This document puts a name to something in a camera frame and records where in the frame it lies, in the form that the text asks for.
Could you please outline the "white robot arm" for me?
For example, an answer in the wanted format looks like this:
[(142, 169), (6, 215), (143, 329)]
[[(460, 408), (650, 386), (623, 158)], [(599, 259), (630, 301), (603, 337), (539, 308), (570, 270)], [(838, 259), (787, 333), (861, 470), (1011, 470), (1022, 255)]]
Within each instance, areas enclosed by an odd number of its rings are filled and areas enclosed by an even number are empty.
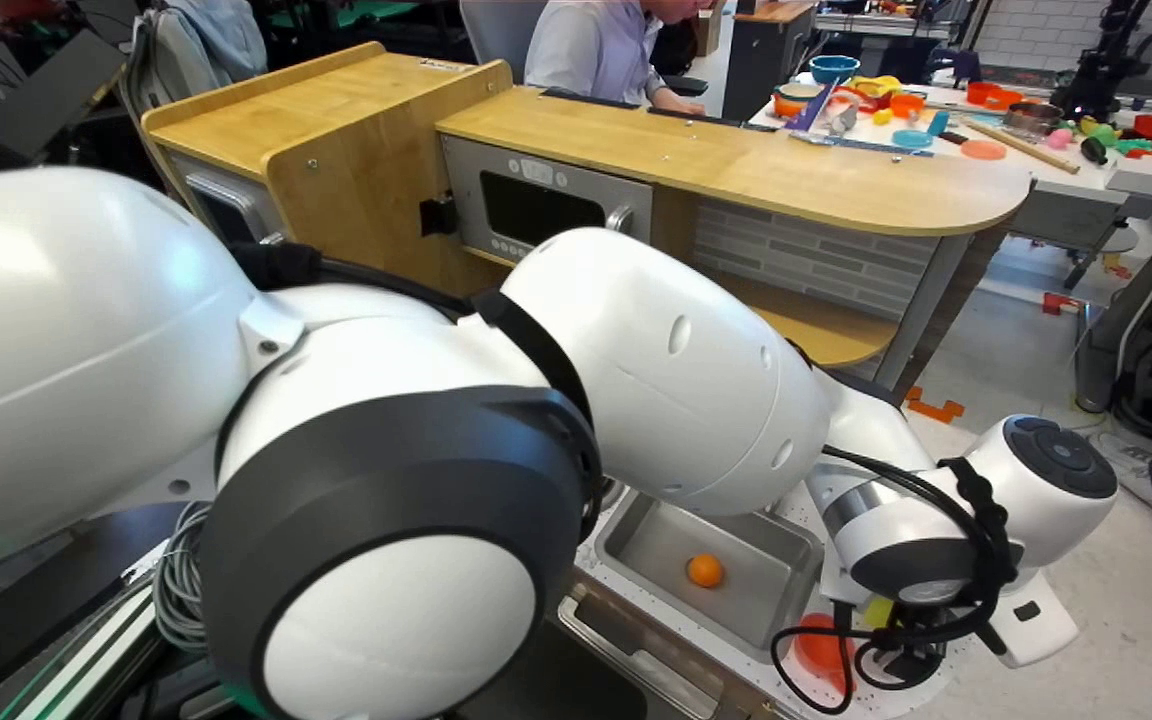
[(429, 720), (562, 600), (610, 486), (698, 516), (813, 495), (892, 644), (1053, 650), (1032, 586), (1113, 509), (1076, 433), (936, 459), (677, 255), (570, 229), (453, 317), (415, 287), (263, 290), (165, 191), (0, 172), (0, 560), (192, 495), (202, 636), (287, 720)]

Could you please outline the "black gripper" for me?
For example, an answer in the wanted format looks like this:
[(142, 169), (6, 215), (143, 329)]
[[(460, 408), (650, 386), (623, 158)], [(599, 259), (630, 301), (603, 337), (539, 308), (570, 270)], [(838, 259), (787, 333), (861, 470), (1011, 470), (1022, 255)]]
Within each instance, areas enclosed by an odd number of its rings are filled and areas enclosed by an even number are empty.
[(898, 600), (890, 629), (867, 633), (855, 650), (855, 671), (872, 687), (915, 687), (932, 680), (950, 644), (979, 633), (988, 621), (986, 600), (968, 605), (904, 605)]

